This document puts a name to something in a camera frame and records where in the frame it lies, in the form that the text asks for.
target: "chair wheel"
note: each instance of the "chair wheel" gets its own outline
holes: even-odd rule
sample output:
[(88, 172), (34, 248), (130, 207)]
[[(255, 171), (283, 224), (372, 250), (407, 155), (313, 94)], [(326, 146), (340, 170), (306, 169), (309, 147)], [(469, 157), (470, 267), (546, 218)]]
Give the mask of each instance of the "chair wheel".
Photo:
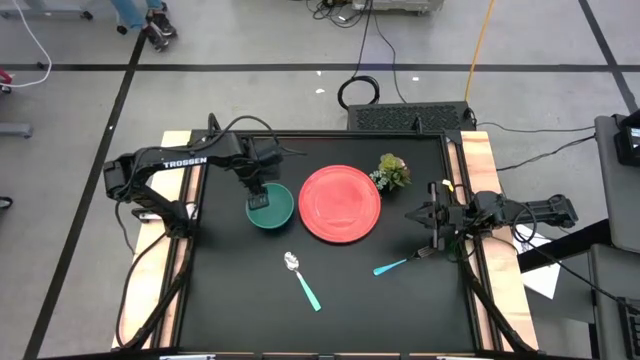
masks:
[(87, 19), (89, 21), (93, 20), (93, 14), (88, 11), (83, 12), (82, 15), (80, 15), (80, 17), (83, 19)]
[(13, 199), (6, 196), (0, 196), (0, 209), (8, 209), (13, 205)]

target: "red plate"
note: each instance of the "red plate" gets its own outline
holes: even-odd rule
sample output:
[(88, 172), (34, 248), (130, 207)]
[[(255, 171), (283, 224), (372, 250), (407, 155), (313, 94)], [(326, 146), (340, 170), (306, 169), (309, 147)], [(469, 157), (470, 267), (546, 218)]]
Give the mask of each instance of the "red plate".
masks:
[(380, 217), (380, 195), (362, 171), (344, 165), (322, 168), (300, 190), (298, 209), (304, 225), (332, 243), (350, 243), (367, 235)]

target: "spoon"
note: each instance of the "spoon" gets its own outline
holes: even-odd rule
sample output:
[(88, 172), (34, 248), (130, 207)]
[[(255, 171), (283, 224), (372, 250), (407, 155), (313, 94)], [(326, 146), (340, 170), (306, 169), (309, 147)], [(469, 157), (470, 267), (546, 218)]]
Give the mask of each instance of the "spoon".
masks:
[(287, 265), (287, 269), (295, 272), (296, 276), (298, 276), (298, 280), (300, 280), (300, 284), (302, 284), (302, 288), (304, 289), (304, 292), (307, 294), (307, 298), (309, 298), (309, 301), (313, 306), (313, 310), (320, 311), (320, 309), (322, 308), (320, 306), (320, 302), (318, 302), (318, 299), (316, 299), (316, 296), (313, 294), (313, 291), (311, 291), (311, 288), (309, 287), (309, 285), (307, 285), (307, 282), (304, 281), (304, 278), (298, 271), (298, 268), (300, 267), (300, 262), (298, 261), (298, 258), (292, 253), (287, 252), (286, 254), (284, 254), (284, 263)]

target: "teal spoon handle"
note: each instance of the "teal spoon handle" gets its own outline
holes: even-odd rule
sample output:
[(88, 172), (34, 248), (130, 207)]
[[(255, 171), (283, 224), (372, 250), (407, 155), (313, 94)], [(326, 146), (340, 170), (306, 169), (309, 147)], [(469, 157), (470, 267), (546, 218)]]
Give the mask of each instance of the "teal spoon handle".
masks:
[(393, 269), (394, 267), (400, 265), (400, 264), (404, 264), (405, 262), (407, 262), (407, 259), (404, 260), (400, 260), (398, 262), (394, 262), (393, 264), (389, 264), (389, 265), (385, 265), (376, 269), (373, 269), (373, 275), (378, 276), (388, 270)]
[(300, 280), (300, 284), (302, 284), (302, 288), (304, 289), (305, 294), (307, 294), (307, 298), (309, 298), (311, 306), (313, 306), (313, 310), (320, 311), (320, 309), (322, 309), (322, 306), (320, 306), (320, 302), (313, 294), (313, 291), (311, 291), (311, 288), (309, 287), (309, 285), (307, 285), (307, 282), (304, 281), (304, 278), (302, 277), (302, 275), (300, 275), (299, 272), (296, 271), (296, 275), (298, 275), (298, 280)]

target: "silver spoon head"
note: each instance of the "silver spoon head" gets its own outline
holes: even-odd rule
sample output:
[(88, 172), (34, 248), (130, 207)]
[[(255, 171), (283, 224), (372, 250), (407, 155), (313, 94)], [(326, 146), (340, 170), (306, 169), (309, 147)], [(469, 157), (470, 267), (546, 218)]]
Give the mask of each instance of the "silver spoon head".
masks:
[(295, 271), (300, 266), (300, 262), (298, 258), (290, 252), (284, 254), (284, 263), (287, 265), (287, 269), (291, 271)]

